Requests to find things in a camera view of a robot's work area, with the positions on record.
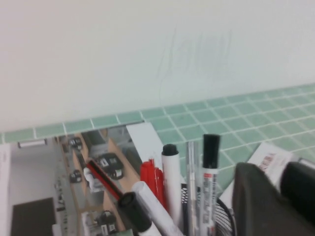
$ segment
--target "green tiled wall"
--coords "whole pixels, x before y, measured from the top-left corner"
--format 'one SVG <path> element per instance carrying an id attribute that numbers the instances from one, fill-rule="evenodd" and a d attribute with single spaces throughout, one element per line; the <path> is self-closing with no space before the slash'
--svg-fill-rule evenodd
<path id="1" fill-rule="evenodd" d="M 0 143 L 53 137 L 138 121 L 153 124 L 164 144 L 174 143 L 185 175 L 185 142 L 202 134 L 222 135 L 220 189 L 262 141 L 315 161 L 315 85 L 277 89 L 159 107 L 0 134 Z"/>

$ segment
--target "marker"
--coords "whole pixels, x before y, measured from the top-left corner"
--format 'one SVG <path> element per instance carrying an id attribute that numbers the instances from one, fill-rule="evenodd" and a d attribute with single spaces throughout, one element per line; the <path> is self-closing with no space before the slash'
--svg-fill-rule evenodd
<path id="1" fill-rule="evenodd" d="M 167 144 L 163 147 L 162 166 L 169 214 L 174 224 L 183 230 L 181 168 L 175 145 Z"/>
<path id="2" fill-rule="evenodd" d="M 139 181 L 131 189 L 163 236 L 184 236 L 145 182 Z"/>
<path id="3" fill-rule="evenodd" d="M 215 206 L 220 135 L 203 135 L 202 189 L 200 199 L 200 235 L 215 236 Z"/>
<path id="4" fill-rule="evenodd" d="M 125 193 L 118 200 L 118 207 L 137 228 L 139 236 L 161 236 L 155 224 L 137 201 L 134 192 Z"/>

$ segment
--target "black object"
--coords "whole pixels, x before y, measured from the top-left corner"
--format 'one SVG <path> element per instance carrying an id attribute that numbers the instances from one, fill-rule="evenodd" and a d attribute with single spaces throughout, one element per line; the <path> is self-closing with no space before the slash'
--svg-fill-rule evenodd
<path id="1" fill-rule="evenodd" d="M 73 173 L 69 174 L 70 183 L 80 183 L 82 176 L 79 170 L 74 170 Z"/>
<path id="2" fill-rule="evenodd" d="M 79 137 L 69 139 L 69 146 L 76 150 L 82 150 L 82 141 Z"/>
<path id="3" fill-rule="evenodd" d="M 197 189 L 197 205 L 200 205 L 200 188 Z M 188 193 L 187 185 L 182 183 L 182 206 L 184 216 L 184 234 L 188 235 Z M 226 205 L 218 198 L 216 204 L 216 236 L 235 236 L 235 222 L 226 207 Z"/>
<path id="4" fill-rule="evenodd" d="M 54 224 L 56 218 L 53 198 L 14 205 L 10 235 L 53 236 Z"/>
<path id="5" fill-rule="evenodd" d="M 94 221 L 99 226 L 106 226 L 109 235 L 117 233 L 116 216 L 109 210 L 104 210 Z"/>
<path id="6" fill-rule="evenodd" d="M 202 167 L 207 169 L 218 168 L 220 148 L 220 135 L 203 135 L 203 163 Z"/>
<path id="7" fill-rule="evenodd" d="M 105 153 L 95 160 L 111 179 L 119 180 L 124 177 L 124 165 L 115 153 Z"/>
<path id="8" fill-rule="evenodd" d="M 134 192 L 125 193 L 118 200 L 118 207 L 137 228 L 138 232 L 145 232 L 151 227 L 152 221 L 138 203 Z"/>
<path id="9" fill-rule="evenodd" d="M 298 162 L 288 163 L 280 189 L 292 206 L 315 226 L 315 170 Z"/>
<path id="10" fill-rule="evenodd" d="M 238 163 L 232 200 L 237 235 L 314 236 L 315 228 L 273 187 L 256 165 Z"/>
<path id="11" fill-rule="evenodd" d="M 163 156 L 174 156 L 177 155 L 179 152 L 177 150 L 176 145 L 174 144 L 166 144 L 163 146 L 162 155 Z"/>

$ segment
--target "wooden shelf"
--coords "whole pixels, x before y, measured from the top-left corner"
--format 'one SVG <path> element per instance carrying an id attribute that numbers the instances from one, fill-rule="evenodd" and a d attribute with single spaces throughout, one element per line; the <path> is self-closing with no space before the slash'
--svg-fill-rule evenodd
<path id="1" fill-rule="evenodd" d="M 87 144 L 85 143 L 84 138 L 83 138 L 83 136 L 82 136 L 81 133 L 77 133 L 77 134 L 75 134 L 74 136 L 81 139 L 81 142 L 82 142 L 81 154 L 82 154 L 82 156 L 83 156 L 85 162 L 87 162 L 87 161 L 88 161 L 88 158 L 89 158 L 89 149 L 88 149 L 88 146 L 87 146 Z"/>
<path id="2" fill-rule="evenodd" d="M 131 191 L 132 186 L 140 181 L 140 176 L 136 172 L 136 170 L 129 163 L 125 155 L 122 153 L 120 148 L 115 144 L 112 139 L 108 140 L 108 152 L 113 152 L 120 159 L 122 164 L 124 165 L 123 174 L 124 177 L 120 179 L 118 182 L 122 186 L 125 192 Z"/>
<path id="3" fill-rule="evenodd" d="M 86 196 L 86 192 L 87 192 L 87 182 L 85 180 L 85 177 L 84 177 L 84 174 L 83 174 L 83 170 L 81 168 L 81 165 L 79 163 L 79 160 L 78 160 L 78 157 L 77 155 L 75 154 L 75 151 L 73 150 L 72 151 L 72 159 L 73 159 L 73 164 L 74 164 L 74 167 L 75 169 L 79 170 L 80 171 L 80 174 L 81 174 L 81 186 L 82 186 L 82 191 L 83 191 L 83 194 L 84 196 Z"/>
<path id="4" fill-rule="evenodd" d="M 120 215 L 118 214 L 116 206 L 112 202 L 112 200 L 110 199 L 107 191 L 104 191 L 103 209 L 104 210 L 109 210 L 115 215 L 116 221 L 117 221 L 117 227 L 118 227 L 118 231 L 119 232 L 126 230 L 126 228 L 125 228 L 125 226 L 123 224 L 123 221 L 122 221 Z"/>

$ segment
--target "paper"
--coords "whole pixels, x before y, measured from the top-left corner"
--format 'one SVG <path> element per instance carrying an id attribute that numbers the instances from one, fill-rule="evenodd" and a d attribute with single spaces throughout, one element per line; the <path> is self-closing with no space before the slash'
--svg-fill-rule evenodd
<path id="1" fill-rule="evenodd" d="M 10 145 L 0 146 L 0 229 L 7 235 L 7 208 L 9 194 L 9 175 L 11 166 Z"/>
<path id="2" fill-rule="evenodd" d="M 142 162 L 154 159 L 155 167 L 162 170 L 161 154 L 163 151 L 163 144 L 152 124 L 146 122 L 127 125 L 126 127 Z M 181 181 L 182 183 L 185 183 L 183 177 L 181 177 Z"/>
<path id="3" fill-rule="evenodd" d="M 264 171 L 270 181 L 278 188 L 283 170 L 289 161 L 294 160 L 295 155 L 289 151 L 268 143 L 261 143 L 248 163 L 257 165 Z M 232 208 L 234 181 L 222 193 L 220 199 L 228 208 Z"/>

